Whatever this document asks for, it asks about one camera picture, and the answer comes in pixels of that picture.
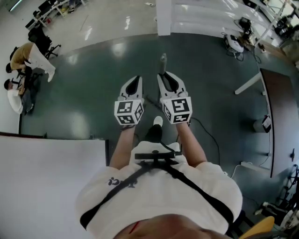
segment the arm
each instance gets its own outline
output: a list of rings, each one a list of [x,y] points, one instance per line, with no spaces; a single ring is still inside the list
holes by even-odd
[[[176,126],[188,164],[195,168],[200,163],[207,162],[204,150],[187,123],[176,124]]]
[[[24,85],[22,84],[22,85],[18,88],[18,90],[19,90],[18,95],[22,95],[22,94],[24,94],[24,90],[25,90]]]
[[[26,65],[25,64],[19,64],[19,63],[15,63],[15,62],[11,62],[11,69],[12,70],[25,70],[26,69]]]
[[[122,169],[130,162],[135,127],[122,131],[110,161],[110,167]]]

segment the gray floor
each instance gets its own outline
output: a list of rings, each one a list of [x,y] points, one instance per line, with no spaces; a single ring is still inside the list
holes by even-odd
[[[158,97],[159,58],[167,53],[167,70],[184,80],[192,97],[193,117],[198,118],[220,146],[220,164],[231,175],[240,161],[262,163],[269,151],[269,136],[254,133],[252,124],[267,114],[262,83],[241,95],[234,90],[257,74],[253,55],[247,52],[239,62],[226,55],[222,39],[205,35],[172,34],[167,37],[142,35],[98,43],[51,60],[56,74],[49,84],[43,77],[36,107],[25,116],[23,134],[54,139],[109,139],[111,153],[120,127],[113,115],[121,86],[135,75],[143,77],[145,94]],[[257,52],[261,68],[288,75],[299,101],[297,69],[275,56]],[[163,116],[146,105],[136,133],[142,138],[155,116]],[[164,118],[163,141],[175,141],[177,132]],[[215,142],[193,121],[191,128],[207,158],[219,163]],[[263,166],[269,167],[270,160]],[[263,201],[275,202],[289,171],[275,178],[238,167],[234,179],[244,195],[244,209],[252,213]]]

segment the brown table top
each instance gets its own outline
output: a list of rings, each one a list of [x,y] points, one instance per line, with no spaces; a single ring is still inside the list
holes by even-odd
[[[291,167],[299,155],[299,117],[292,83],[288,76],[260,69],[266,87],[273,130],[271,177]],[[292,162],[291,154],[295,149]]]

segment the shoe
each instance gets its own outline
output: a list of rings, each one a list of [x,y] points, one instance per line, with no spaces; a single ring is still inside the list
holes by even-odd
[[[163,125],[163,119],[162,119],[162,117],[161,116],[155,117],[153,125],[159,125],[159,126],[162,127],[162,125]]]
[[[263,202],[264,207],[268,207],[269,203],[268,202]]]
[[[254,212],[254,215],[255,215],[255,216],[256,216],[256,215],[260,215],[260,214],[262,213],[262,211],[263,211],[263,209],[256,210],[256,211]]]
[[[53,79],[54,74],[55,74],[55,71],[52,73],[49,73],[48,82],[50,82]]]
[[[31,104],[31,108],[27,111],[27,113],[30,112],[33,109],[33,107],[34,107],[34,104]]]

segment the yellow object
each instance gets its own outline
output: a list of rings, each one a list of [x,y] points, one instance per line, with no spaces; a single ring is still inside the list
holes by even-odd
[[[245,232],[239,239],[245,239],[247,237],[257,235],[263,232],[270,232],[274,226],[274,217],[266,217],[259,223],[251,227],[247,232]]]

